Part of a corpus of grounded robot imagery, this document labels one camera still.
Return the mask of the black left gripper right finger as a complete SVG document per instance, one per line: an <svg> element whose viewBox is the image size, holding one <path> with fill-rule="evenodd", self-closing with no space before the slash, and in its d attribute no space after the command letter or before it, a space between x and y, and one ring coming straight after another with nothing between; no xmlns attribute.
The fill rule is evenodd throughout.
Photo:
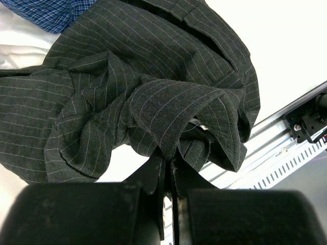
<svg viewBox="0 0 327 245"><path fill-rule="evenodd" d="M204 179L184 159L171 163L173 244L200 244L201 231L209 229L206 201L219 189Z"/></svg>

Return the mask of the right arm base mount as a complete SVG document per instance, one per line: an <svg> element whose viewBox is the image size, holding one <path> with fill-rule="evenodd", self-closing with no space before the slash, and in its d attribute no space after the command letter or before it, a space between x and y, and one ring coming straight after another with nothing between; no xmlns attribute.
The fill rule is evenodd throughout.
<svg viewBox="0 0 327 245"><path fill-rule="evenodd" d="M283 116L290 136L297 142L326 142L326 91L296 106Z"/></svg>

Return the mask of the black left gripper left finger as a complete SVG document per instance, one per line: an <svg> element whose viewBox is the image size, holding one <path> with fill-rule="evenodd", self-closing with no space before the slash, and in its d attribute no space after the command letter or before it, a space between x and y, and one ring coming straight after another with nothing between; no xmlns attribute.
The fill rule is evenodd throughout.
<svg viewBox="0 0 327 245"><path fill-rule="evenodd" d="M153 153L146 163L123 182L122 236L126 240L164 238L164 182L166 161Z"/></svg>

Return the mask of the dark pinstriped shirt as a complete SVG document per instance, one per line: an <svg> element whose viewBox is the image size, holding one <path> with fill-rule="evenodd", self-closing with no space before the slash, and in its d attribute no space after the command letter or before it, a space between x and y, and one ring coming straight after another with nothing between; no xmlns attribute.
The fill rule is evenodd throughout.
<svg viewBox="0 0 327 245"><path fill-rule="evenodd" d="M203 1L97 1L44 62L1 71L1 164L94 182L130 145L237 172L260 110L250 52Z"/></svg>

